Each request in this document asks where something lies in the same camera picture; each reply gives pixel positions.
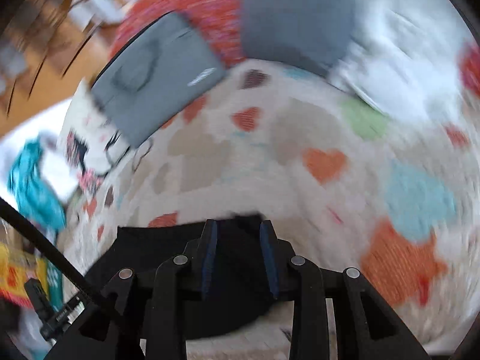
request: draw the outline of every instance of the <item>white pillow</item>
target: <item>white pillow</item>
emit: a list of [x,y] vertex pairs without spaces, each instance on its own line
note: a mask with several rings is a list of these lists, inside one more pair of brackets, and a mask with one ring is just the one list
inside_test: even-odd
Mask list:
[[57,147],[77,169],[80,188],[91,196],[129,149],[118,129],[95,106],[85,80],[73,95]]

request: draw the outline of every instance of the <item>white logo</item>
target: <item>white logo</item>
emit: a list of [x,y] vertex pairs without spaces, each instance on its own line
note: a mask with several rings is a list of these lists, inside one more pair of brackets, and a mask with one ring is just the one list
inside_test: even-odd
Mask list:
[[188,86],[193,86],[195,84],[198,84],[200,81],[202,81],[205,77],[209,76],[212,74],[214,71],[216,71],[216,67],[211,67],[210,69],[205,69],[202,73],[200,73],[196,79],[193,79],[190,81],[187,85]]

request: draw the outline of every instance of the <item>black rod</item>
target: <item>black rod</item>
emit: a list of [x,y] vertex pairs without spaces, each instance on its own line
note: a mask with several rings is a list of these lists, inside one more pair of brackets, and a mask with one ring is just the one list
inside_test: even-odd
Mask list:
[[15,228],[21,235],[28,239],[35,247],[81,291],[88,299],[109,316],[116,325],[127,335],[132,335],[125,319],[119,314],[114,306],[91,286],[80,272],[40,233],[27,219],[18,213],[5,200],[0,198],[0,218],[3,218]]

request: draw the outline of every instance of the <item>gray case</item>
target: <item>gray case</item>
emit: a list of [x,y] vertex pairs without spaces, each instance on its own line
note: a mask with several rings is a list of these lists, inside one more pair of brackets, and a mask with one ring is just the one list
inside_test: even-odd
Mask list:
[[170,12],[117,53],[97,77],[92,94],[137,148],[225,73],[200,34]]

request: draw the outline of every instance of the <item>green patch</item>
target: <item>green patch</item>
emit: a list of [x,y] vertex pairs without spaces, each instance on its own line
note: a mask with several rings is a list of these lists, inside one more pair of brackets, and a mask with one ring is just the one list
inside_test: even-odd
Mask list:
[[375,111],[360,99],[351,99],[342,104],[342,114],[355,134],[364,140],[375,140],[385,135],[390,119]]

